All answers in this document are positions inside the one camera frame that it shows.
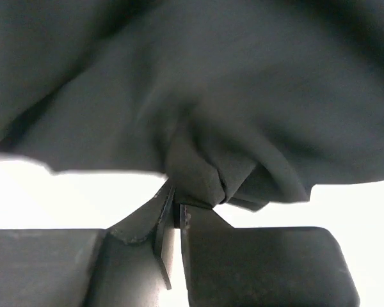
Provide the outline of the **black trousers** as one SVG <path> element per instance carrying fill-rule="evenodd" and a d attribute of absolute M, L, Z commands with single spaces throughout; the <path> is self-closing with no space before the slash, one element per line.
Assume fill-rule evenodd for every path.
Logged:
<path fill-rule="evenodd" d="M 384 1 L 0 1 L 0 154 L 205 207 L 384 180 Z"/>

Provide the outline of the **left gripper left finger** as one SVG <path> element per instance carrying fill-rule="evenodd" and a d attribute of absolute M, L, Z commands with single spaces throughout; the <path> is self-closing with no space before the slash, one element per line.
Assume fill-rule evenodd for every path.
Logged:
<path fill-rule="evenodd" d="M 171 289 L 170 183 L 106 230 L 0 230 L 0 306 L 157 306 Z"/>

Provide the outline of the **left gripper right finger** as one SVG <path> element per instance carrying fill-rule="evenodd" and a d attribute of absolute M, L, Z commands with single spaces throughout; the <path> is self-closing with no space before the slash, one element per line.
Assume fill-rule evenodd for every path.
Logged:
<path fill-rule="evenodd" d="M 215 211 L 180 207 L 190 306 L 355 307 L 360 298 L 326 229 L 235 228 Z"/>

